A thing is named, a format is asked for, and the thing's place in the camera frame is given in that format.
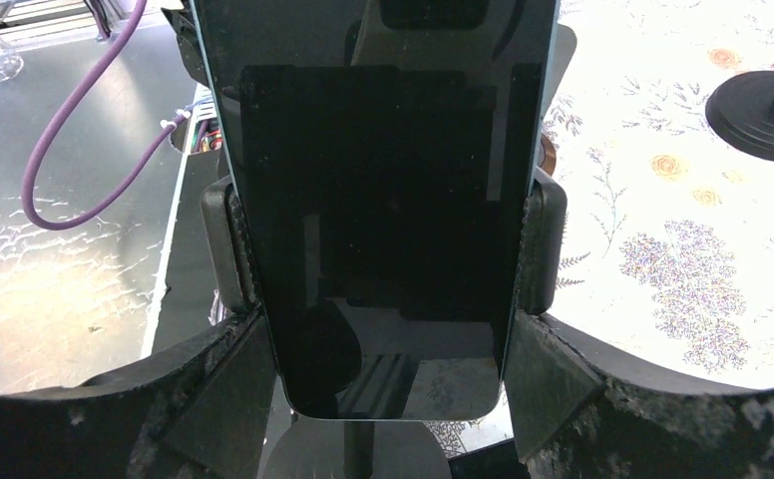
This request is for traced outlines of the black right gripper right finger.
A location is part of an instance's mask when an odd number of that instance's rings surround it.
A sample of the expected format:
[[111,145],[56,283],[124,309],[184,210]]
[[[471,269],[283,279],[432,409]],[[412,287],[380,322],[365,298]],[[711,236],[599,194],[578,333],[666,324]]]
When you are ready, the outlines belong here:
[[774,388],[687,375],[523,311],[505,386],[535,478],[774,478]]

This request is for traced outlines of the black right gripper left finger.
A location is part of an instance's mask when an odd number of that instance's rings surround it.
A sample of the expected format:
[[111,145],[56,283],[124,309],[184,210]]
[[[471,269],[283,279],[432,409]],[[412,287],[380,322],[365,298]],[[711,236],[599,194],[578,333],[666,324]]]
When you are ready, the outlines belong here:
[[0,395],[0,478],[254,478],[275,379],[254,311],[73,388]]

